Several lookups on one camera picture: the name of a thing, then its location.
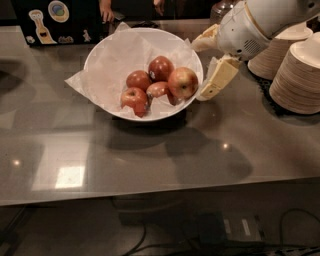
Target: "white paper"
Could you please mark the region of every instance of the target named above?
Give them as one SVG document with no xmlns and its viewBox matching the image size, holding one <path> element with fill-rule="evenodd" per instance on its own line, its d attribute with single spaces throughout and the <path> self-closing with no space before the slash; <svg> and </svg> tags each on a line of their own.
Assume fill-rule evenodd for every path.
<svg viewBox="0 0 320 256">
<path fill-rule="evenodd" d="M 121 109 L 120 97 L 127 88 L 127 76 L 135 70 L 147 71 L 149 63 L 159 55 L 170 59 L 175 68 L 191 68 L 196 72 L 199 83 L 202 83 L 201 62 L 191 49 L 189 41 L 183 42 L 172 34 L 157 29 L 150 29 L 148 33 L 146 37 L 145 33 L 138 33 L 136 29 L 121 23 L 112 36 L 101 41 L 92 50 L 84 70 L 67 79 L 66 83 L 102 109 L 125 119 L 151 121 L 178 113 L 195 96 L 176 106 L 172 106 L 166 96 L 154 99 L 150 110 L 142 118 L 135 116 L 131 108 Z"/>
</svg>

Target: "red apple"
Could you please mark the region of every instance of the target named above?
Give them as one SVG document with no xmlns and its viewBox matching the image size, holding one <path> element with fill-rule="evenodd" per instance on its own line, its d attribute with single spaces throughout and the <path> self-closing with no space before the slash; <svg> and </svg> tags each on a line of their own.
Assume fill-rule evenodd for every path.
<svg viewBox="0 0 320 256">
<path fill-rule="evenodd" d="M 148 73 L 153 82 L 168 81 L 174 66 L 167 57 L 158 56 L 149 63 Z"/>
<path fill-rule="evenodd" d="M 147 90 L 151 83 L 148 73 L 143 70 L 136 70 L 130 73 L 126 80 L 126 84 L 129 88 L 138 87 L 144 91 Z"/>
<path fill-rule="evenodd" d="M 150 85 L 147 89 L 147 95 L 149 97 L 150 103 L 153 98 L 159 98 L 162 95 L 167 95 L 171 105 L 175 105 L 175 97 L 169 90 L 168 82 L 156 82 Z"/>
<path fill-rule="evenodd" d="M 148 109 L 147 94 L 137 87 L 126 89 L 121 94 L 121 108 L 124 106 L 132 108 L 136 116 L 143 117 Z"/>
<path fill-rule="evenodd" d="M 168 87 L 178 99 L 189 99 L 199 86 L 196 73 L 187 67 L 176 68 L 170 75 Z"/>
</svg>

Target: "stack of plates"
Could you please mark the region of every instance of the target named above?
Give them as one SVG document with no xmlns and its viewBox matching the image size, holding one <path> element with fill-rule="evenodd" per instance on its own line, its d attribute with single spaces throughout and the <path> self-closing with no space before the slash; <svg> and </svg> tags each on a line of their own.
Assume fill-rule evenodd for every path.
<svg viewBox="0 0 320 256">
<path fill-rule="evenodd" d="M 286 29 L 270 42 L 267 49 L 249 61 L 249 70 L 256 76 L 273 80 L 290 46 L 306 40 L 312 33 L 306 22 Z"/>
<path fill-rule="evenodd" d="M 293 44 L 270 87 L 281 107 L 299 114 L 320 112 L 320 32 Z"/>
</svg>

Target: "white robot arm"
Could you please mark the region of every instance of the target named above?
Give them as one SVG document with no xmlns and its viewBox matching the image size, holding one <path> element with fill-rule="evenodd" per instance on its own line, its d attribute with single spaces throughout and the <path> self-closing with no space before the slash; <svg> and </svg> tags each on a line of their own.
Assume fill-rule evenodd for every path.
<svg viewBox="0 0 320 256">
<path fill-rule="evenodd" d="M 216 48 L 225 54 L 218 61 L 215 72 L 207 77 L 198 99 L 214 97 L 233 79 L 240 61 L 254 58 L 283 30 L 308 21 L 319 13 L 320 0 L 238 2 L 219 26 L 213 25 L 192 43 L 196 51 Z M 202 41 L 206 44 L 204 48 L 201 47 Z"/>
</svg>

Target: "countertop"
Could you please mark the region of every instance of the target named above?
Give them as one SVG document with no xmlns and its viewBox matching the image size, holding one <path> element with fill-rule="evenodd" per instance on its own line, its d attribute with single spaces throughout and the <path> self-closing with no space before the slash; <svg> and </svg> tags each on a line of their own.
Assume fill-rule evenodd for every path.
<svg viewBox="0 0 320 256">
<path fill-rule="evenodd" d="M 207 22 L 159 23 L 192 40 Z M 30 48 L 0 27 L 0 205 L 320 176 L 320 115 L 275 115 L 246 65 L 212 100 L 140 124 L 64 82 L 93 47 Z"/>
</svg>

